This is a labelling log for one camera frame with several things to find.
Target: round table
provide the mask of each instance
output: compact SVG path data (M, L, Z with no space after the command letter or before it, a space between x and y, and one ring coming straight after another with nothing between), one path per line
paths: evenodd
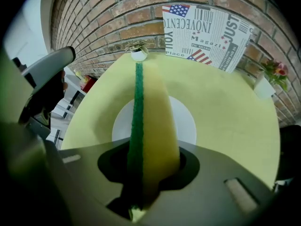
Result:
M260 100L247 78L187 59L150 53L170 96L192 114L197 145L231 157L267 186L278 169L280 137L272 99ZM110 142L120 110L134 98L135 61L124 54L87 93L66 131L62 149Z

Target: yellow sponge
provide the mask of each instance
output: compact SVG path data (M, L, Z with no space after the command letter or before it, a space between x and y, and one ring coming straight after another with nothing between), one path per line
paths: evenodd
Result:
M167 89L153 65L136 64L135 105L127 171L133 207L146 208L159 182L178 171L180 152Z

